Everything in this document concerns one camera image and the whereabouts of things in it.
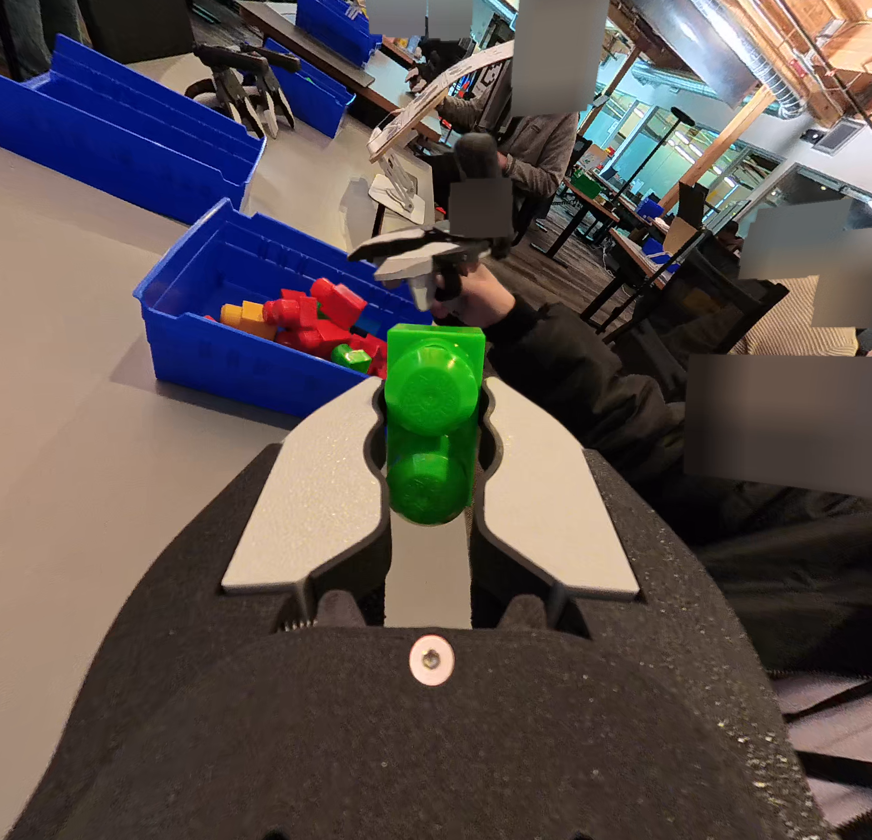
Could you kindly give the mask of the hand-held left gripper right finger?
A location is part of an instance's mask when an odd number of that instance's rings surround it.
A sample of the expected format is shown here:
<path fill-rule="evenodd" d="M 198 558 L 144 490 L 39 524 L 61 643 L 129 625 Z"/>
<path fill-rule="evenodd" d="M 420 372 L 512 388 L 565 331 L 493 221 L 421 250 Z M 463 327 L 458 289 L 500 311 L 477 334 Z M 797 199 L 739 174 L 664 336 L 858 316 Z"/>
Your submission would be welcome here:
<path fill-rule="evenodd" d="M 640 587 L 583 445 L 503 380 L 486 378 L 483 391 L 481 450 L 493 457 L 475 487 L 474 578 L 505 600 L 526 590 L 634 600 Z"/>

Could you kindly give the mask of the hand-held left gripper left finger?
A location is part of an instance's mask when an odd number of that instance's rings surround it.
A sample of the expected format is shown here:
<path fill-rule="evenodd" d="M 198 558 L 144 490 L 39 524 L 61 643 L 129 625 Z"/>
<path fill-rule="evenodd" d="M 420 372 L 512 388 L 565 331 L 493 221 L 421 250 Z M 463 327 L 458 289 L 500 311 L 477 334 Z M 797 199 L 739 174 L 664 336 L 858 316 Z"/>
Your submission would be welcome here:
<path fill-rule="evenodd" d="M 367 378 L 285 437 L 225 570 L 228 593 L 363 596 L 391 566 L 383 382 Z"/>

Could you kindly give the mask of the person's right hand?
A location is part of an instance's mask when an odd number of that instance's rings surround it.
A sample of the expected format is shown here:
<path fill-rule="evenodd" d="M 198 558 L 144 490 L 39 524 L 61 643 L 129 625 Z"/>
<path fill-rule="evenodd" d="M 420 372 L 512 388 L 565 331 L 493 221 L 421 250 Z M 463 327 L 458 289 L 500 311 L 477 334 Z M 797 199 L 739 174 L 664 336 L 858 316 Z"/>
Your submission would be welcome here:
<path fill-rule="evenodd" d="M 459 274 L 461 293 L 448 305 L 450 316 L 484 331 L 503 321 L 515 308 L 515 296 L 484 263 L 464 263 Z"/>

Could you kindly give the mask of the green mega block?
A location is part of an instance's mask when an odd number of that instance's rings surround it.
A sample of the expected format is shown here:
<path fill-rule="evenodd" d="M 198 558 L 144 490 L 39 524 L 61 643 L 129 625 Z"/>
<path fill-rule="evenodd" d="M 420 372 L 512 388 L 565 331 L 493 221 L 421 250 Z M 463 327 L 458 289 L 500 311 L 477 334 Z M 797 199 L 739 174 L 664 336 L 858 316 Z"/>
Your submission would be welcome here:
<path fill-rule="evenodd" d="M 473 501 L 486 338 L 477 328 L 399 323 L 387 335 L 391 508 L 442 525 Z"/>

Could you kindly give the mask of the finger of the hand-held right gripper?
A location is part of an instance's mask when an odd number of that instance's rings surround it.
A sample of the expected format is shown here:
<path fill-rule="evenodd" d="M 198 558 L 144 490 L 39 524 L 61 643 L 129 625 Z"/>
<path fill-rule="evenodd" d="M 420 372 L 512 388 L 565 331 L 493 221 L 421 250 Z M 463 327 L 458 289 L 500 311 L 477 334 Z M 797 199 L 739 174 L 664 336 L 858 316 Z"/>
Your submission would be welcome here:
<path fill-rule="evenodd" d="M 452 256 L 445 260 L 457 264 L 474 261 L 474 241 L 447 231 L 393 231 L 375 235 L 350 251 L 347 260 L 382 264 L 388 258 L 421 249 L 429 255 Z"/>
<path fill-rule="evenodd" d="M 405 282 L 415 306 L 432 307 L 460 296 L 461 277 L 474 265 L 474 255 L 461 248 L 373 248 L 370 262 L 377 281 Z"/>

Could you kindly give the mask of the blue storage bin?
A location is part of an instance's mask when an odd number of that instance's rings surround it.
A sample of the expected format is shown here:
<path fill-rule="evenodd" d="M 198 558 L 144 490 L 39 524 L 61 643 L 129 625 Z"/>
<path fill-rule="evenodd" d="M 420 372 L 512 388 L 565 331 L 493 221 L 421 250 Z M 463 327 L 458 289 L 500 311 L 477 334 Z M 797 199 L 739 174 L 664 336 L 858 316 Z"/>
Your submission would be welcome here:
<path fill-rule="evenodd" d="M 297 0 L 296 26 L 363 69 L 383 37 L 370 32 L 363 13 L 350 17 L 348 10 L 343 0 Z"/>
<path fill-rule="evenodd" d="M 284 60 L 297 57 L 272 41 L 264 43 L 261 53 L 270 63 L 292 114 L 327 139 L 336 137 L 356 95 L 305 60 L 299 60 L 299 69 L 294 72 L 282 67 Z"/>
<path fill-rule="evenodd" d="M 357 324 L 386 339 L 396 323 L 431 324 L 406 286 L 388 290 L 375 267 L 264 214 L 215 204 L 134 290 L 158 380 L 304 418 L 362 380 L 354 371 L 218 322 L 226 303 L 264 303 L 319 278 L 367 306 Z"/>
<path fill-rule="evenodd" d="M 1 78 L 1 146 L 193 224 L 224 199 L 241 209 L 266 140 L 60 35 L 48 72 Z"/>

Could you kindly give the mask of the idle black gripper tool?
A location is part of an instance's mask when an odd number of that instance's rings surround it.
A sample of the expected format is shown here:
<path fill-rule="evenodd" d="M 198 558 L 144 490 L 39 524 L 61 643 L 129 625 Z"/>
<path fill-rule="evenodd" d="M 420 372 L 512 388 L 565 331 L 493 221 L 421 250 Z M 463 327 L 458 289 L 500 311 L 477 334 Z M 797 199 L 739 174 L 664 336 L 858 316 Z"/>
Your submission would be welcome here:
<path fill-rule="evenodd" d="M 295 74 L 300 59 L 290 53 L 242 44 L 238 49 L 194 43 L 193 55 L 210 70 L 207 78 L 187 87 L 185 97 L 206 103 L 213 110 L 243 125 L 256 137 L 276 139 L 278 116 L 290 129 L 296 128 L 289 100 L 277 79 L 275 68 Z"/>

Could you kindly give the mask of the pile of mega blocks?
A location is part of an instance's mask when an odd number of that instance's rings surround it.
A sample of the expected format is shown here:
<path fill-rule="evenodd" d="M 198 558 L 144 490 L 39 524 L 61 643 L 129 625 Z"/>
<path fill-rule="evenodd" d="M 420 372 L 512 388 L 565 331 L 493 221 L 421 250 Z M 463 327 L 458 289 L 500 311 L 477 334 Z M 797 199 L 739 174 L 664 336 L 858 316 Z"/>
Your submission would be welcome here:
<path fill-rule="evenodd" d="M 219 322 L 357 373 L 386 379 L 388 345 L 361 324 L 368 308 L 368 301 L 346 284 L 317 278 L 308 291 L 282 289 L 279 298 L 265 303 L 226 303 Z"/>

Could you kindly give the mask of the black desk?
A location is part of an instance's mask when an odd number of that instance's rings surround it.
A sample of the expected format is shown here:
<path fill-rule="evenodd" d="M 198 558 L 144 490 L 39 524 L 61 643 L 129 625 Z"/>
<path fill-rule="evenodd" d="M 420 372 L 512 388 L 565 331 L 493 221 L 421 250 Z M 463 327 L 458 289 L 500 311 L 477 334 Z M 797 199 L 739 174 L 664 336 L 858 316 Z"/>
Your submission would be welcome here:
<path fill-rule="evenodd" d="M 246 0 L 236 0 L 235 3 L 244 22 L 251 28 L 308 61 L 358 99 L 375 104 L 387 113 L 412 103 L 413 96 L 407 90 L 406 69 L 381 48 L 372 53 L 367 63 L 358 67 L 298 28 L 295 5 Z"/>

